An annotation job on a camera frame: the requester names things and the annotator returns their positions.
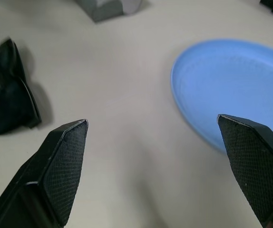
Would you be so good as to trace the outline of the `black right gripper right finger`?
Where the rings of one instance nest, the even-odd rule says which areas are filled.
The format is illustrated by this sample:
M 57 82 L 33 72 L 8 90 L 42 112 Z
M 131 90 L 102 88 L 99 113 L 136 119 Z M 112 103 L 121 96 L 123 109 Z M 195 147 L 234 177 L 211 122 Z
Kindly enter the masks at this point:
M 234 177 L 263 228 L 273 228 L 273 131 L 220 114 L 217 122 Z

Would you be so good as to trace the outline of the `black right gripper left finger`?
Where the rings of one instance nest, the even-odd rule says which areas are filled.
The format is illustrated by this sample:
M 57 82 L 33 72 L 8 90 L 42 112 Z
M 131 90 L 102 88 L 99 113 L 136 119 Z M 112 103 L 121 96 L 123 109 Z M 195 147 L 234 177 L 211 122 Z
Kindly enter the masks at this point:
M 51 131 L 0 196 L 0 228 L 64 228 L 78 190 L 88 121 Z

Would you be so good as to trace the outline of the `blue round plate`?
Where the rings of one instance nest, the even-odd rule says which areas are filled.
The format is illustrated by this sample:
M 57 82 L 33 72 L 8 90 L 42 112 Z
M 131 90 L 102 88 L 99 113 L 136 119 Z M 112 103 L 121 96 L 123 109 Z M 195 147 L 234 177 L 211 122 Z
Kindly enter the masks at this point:
M 273 48 L 213 39 L 187 48 L 173 63 L 170 85 L 187 123 L 225 152 L 219 114 L 237 116 L 273 131 Z

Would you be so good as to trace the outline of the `black sunglasses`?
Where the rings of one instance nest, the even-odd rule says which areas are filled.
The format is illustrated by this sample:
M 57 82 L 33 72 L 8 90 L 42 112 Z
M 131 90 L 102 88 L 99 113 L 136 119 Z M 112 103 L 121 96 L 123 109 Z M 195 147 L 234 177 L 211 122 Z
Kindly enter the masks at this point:
M 0 44 L 0 135 L 40 123 L 39 109 L 27 84 L 19 50 L 7 38 Z

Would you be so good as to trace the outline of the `grey box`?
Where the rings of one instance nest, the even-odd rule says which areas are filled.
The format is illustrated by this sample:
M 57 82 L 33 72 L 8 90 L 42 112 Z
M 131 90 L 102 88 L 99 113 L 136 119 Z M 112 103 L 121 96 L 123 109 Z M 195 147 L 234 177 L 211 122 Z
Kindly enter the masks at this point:
M 74 0 L 94 21 L 136 13 L 144 0 Z

